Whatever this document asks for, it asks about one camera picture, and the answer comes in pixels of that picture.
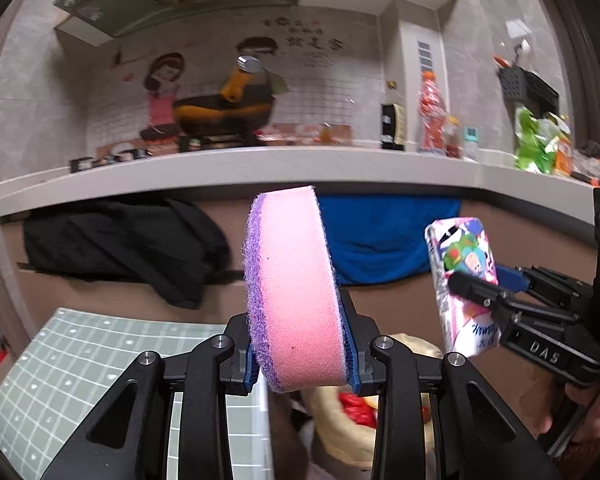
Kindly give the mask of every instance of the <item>green grid cutting mat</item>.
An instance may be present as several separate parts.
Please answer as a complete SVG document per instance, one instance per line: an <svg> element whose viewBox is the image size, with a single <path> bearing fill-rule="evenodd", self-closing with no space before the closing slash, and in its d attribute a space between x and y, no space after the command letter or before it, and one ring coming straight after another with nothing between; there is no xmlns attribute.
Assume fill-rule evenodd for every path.
<svg viewBox="0 0 600 480"><path fill-rule="evenodd" d="M24 480L38 480L94 404L144 350L191 351L224 325L143 321L60 308L0 386L0 449ZM272 479L267 387L226 397L235 480ZM182 394L176 394L167 480L177 479Z"/></svg>

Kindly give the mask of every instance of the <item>black container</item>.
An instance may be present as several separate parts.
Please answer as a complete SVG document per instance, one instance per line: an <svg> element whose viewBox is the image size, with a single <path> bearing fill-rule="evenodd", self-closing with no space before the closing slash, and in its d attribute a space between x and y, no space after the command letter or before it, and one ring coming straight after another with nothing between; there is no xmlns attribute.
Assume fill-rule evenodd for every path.
<svg viewBox="0 0 600 480"><path fill-rule="evenodd" d="M499 76L505 101L522 103L537 117L546 112L558 114L558 92L536 74L513 66L501 68Z"/></svg>

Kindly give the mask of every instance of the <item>bottle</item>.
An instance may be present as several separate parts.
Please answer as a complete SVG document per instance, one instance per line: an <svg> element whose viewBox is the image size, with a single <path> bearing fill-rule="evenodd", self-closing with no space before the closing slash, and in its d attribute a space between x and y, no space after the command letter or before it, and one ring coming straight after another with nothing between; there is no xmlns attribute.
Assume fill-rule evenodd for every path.
<svg viewBox="0 0 600 480"><path fill-rule="evenodd" d="M478 135L478 128L472 126L464 127L464 160L471 160L473 162L480 162L480 137Z"/></svg>
<svg viewBox="0 0 600 480"><path fill-rule="evenodd" d="M566 123L567 117L554 116L554 121L560 128L558 137L558 149L555 153L555 165L552 174L559 176L570 176L573 171L573 149L571 144L571 129Z"/></svg>
<svg viewBox="0 0 600 480"><path fill-rule="evenodd" d="M445 126L445 144L446 156L451 158L460 158L460 150L462 149L462 138L460 134L458 119L449 116Z"/></svg>
<svg viewBox="0 0 600 480"><path fill-rule="evenodd" d="M422 73L422 86L419 91L419 113L422 133L419 151L446 155L444 126L446 121L445 103L440 97L435 82L435 74Z"/></svg>
<svg viewBox="0 0 600 480"><path fill-rule="evenodd" d="M328 123L322 123L322 129L320 130L320 144L325 146L329 144L335 144L332 135L333 128Z"/></svg>
<svg viewBox="0 0 600 480"><path fill-rule="evenodd" d="M397 90L395 81L386 82L382 97L382 149L405 151L407 121L404 97Z"/></svg>

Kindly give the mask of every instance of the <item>cartoon girl sticker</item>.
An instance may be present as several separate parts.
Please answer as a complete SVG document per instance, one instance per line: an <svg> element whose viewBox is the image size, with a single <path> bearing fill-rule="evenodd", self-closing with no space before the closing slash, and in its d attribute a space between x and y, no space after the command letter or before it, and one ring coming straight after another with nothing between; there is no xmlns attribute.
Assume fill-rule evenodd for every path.
<svg viewBox="0 0 600 480"><path fill-rule="evenodd" d="M164 54L148 67L144 79L148 91L148 128L140 132L147 144L172 142L180 134L173 119L173 103L179 89L176 81L184 69L184 57L179 52Z"/></svg>

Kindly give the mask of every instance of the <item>tiled wall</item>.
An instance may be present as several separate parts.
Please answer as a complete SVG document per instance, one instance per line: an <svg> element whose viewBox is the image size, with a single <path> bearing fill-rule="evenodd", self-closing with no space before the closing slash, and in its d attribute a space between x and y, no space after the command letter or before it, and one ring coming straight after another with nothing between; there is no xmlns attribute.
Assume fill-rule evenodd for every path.
<svg viewBox="0 0 600 480"><path fill-rule="evenodd" d="M438 12L445 44L449 101L461 123L476 126L480 146L513 152L512 120L502 99L493 56L512 60L507 20L531 29L532 52L523 68L537 72L560 94L560 112L570 114L570 97L554 31L540 0L456 0Z"/></svg>
<svg viewBox="0 0 600 480"><path fill-rule="evenodd" d="M161 54L179 52L186 68L179 98L216 93L244 38L275 40L264 67L285 80L272 122L350 124L356 139L379 140L382 71L375 16L319 7L218 10L141 30L99 48L88 98L86 143L97 146L138 137L148 124L142 86ZM115 65L116 54L120 64Z"/></svg>
<svg viewBox="0 0 600 480"><path fill-rule="evenodd" d="M53 0L23 0L0 57L0 181L65 166L84 142L88 51L53 27Z"/></svg>

